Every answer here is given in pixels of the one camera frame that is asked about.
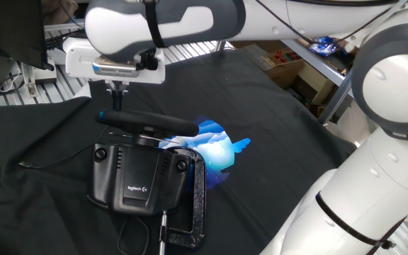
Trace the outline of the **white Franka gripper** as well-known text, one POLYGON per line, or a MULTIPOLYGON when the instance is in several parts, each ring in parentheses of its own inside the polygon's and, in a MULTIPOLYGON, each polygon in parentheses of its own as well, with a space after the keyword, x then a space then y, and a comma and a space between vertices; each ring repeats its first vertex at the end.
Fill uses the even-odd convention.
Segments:
POLYGON ((82 38, 67 38, 63 42, 63 50, 66 52, 66 73, 76 78, 105 80, 106 91, 113 99, 115 111, 121 110, 130 82, 161 84, 165 80, 162 50, 146 50, 125 62, 108 59, 82 38))

